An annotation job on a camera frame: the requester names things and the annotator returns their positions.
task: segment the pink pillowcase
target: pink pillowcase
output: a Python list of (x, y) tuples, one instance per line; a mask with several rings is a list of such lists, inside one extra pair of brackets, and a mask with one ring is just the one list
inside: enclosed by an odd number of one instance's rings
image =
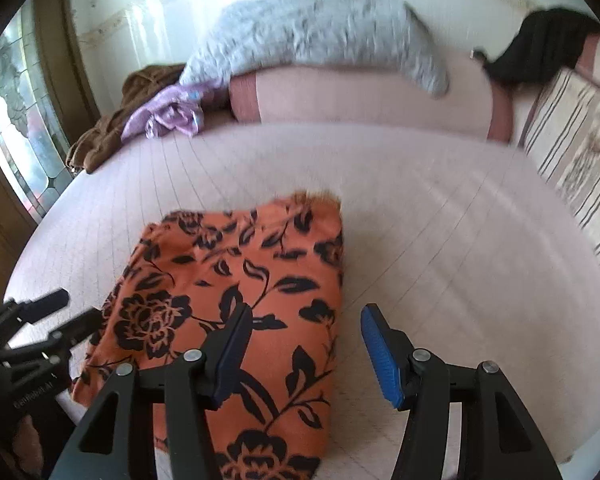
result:
[(450, 89), (439, 99), (393, 72), (283, 66), (232, 79), (231, 106), (245, 123), (385, 124), (509, 142), (509, 91), (467, 54), (448, 50), (445, 59)]

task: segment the purple cloth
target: purple cloth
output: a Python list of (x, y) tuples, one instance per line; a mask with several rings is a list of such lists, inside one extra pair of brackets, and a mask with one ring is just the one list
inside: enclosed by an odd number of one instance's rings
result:
[(203, 105), (217, 105), (218, 100), (225, 98), (219, 81), (167, 86), (131, 115), (122, 132), (122, 142), (142, 132), (149, 139), (174, 130), (193, 137), (205, 126)]

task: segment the folded cloth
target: folded cloth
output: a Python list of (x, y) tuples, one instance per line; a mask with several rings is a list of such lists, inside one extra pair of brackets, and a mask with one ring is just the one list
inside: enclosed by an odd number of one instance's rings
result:
[(596, 20), (576, 10), (536, 10), (524, 19), (506, 51), (484, 69), (505, 84), (545, 84), (561, 67), (574, 68), (587, 36), (599, 32)]
[(122, 129), (131, 114), (160, 90), (174, 84), (183, 69), (183, 64), (149, 65), (130, 74), (122, 85), (120, 108), (102, 116), (91, 130), (80, 136), (69, 150), (66, 164), (70, 168), (84, 168), (87, 173), (93, 173), (120, 149)]
[(227, 90), (221, 89), (218, 80), (195, 85), (175, 84), (158, 92), (146, 104), (136, 110), (126, 122), (121, 140), (125, 142), (145, 132), (146, 136), (161, 137), (177, 130), (193, 137), (205, 125), (203, 105), (212, 107), (226, 100)]
[[(234, 395), (206, 412), (222, 478), (310, 478), (328, 442), (342, 287), (340, 203), (305, 192), (247, 211), (176, 211), (148, 225), (104, 303), (73, 396), (89, 405), (120, 363), (171, 363), (235, 305), (253, 333)], [(167, 443), (164, 406), (154, 411)]]

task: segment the black fabric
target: black fabric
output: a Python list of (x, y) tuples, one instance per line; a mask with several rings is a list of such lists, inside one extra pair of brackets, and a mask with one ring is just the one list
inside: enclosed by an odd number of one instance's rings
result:
[(596, 20), (575, 10), (536, 10), (504, 54), (484, 69), (504, 84), (548, 83), (561, 67), (575, 68), (587, 36), (599, 32)]

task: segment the blue gripper pad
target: blue gripper pad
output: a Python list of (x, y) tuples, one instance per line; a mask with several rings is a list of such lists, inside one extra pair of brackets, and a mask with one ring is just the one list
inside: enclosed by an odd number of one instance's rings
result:
[(360, 328), (382, 394), (397, 409), (404, 402), (404, 394), (400, 387), (400, 370), (368, 306), (362, 309)]

